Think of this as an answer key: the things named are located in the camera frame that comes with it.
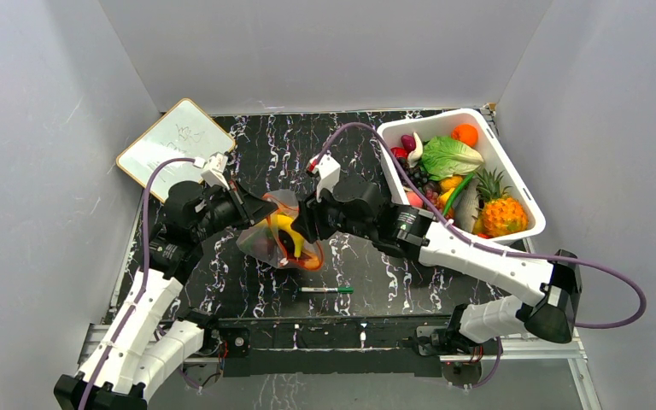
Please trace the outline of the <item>yellow banana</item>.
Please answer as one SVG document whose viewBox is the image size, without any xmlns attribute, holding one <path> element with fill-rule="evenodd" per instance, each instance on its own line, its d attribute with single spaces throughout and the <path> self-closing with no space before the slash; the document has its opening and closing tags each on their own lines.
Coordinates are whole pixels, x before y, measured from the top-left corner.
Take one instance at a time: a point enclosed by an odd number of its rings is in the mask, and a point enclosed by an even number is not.
<svg viewBox="0 0 656 410">
<path fill-rule="evenodd" d="M 277 214 L 276 216 L 273 217 L 273 219 L 275 220 L 278 229 L 280 231 L 286 232 L 288 236 L 291 238 L 291 241 L 294 245 L 292 254 L 296 259 L 299 259 L 302 255 L 305 239 L 300 233 L 298 233 L 292 228 L 292 223 L 294 219 L 285 214 Z"/>
</svg>

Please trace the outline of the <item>clear zip bag orange zipper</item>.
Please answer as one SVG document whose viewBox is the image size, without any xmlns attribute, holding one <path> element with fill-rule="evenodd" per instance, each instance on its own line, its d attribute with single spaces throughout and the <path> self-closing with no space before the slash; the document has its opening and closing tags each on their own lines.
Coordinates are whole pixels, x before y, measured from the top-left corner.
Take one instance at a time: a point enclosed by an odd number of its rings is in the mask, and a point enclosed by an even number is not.
<svg viewBox="0 0 656 410">
<path fill-rule="evenodd" d="M 318 271 L 325 259 L 320 243 L 307 243 L 291 227 L 299 214 L 296 194 L 281 189 L 267 192 L 262 198 L 278 208 L 257 225 L 242 231 L 237 239 L 238 248 L 277 269 Z"/>
</svg>

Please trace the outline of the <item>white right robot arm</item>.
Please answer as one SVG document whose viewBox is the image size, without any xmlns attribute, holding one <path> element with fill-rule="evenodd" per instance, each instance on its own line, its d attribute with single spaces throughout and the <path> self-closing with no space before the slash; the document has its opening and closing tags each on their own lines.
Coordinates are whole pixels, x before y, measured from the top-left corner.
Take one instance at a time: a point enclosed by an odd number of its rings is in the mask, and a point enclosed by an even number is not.
<svg viewBox="0 0 656 410">
<path fill-rule="evenodd" d="M 291 228 L 310 243 L 336 232 L 362 237 L 388 256 L 446 267 L 504 290 L 501 299 L 454 310 L 440 339 L 459 354 L 515 333 L 551 343 L 572 339 L 581 294 L 577 269 L 532 261 L 526 253 L 512 258 L 508 247 L 460 237 L 428 210 L 394 203 L 360 177 L 301 200 Z"/>
</svg>

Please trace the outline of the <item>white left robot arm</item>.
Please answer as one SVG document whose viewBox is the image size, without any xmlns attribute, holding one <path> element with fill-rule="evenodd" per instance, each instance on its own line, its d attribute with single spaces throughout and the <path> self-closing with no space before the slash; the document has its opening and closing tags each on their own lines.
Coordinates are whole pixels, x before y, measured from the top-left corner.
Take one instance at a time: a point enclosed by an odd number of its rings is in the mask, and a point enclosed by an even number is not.
<svg viewBox="0 0 656 410">
<path fill-rule="evenodd" d="M 193 181 L 171 187 L 153 232 L 146 235 L 143 269 L 114 322 L 76 374 L 57 380 L 60 408 L 145 409 L 191 354 L 216 352 L 220 331 L 203 316 L 181 319 L 157 342 L 149 340 L 202 259 L 202 242 L 227 228 L 255 226 L 277 208 L 237 181 L 226 187 Z"/>
</svg>

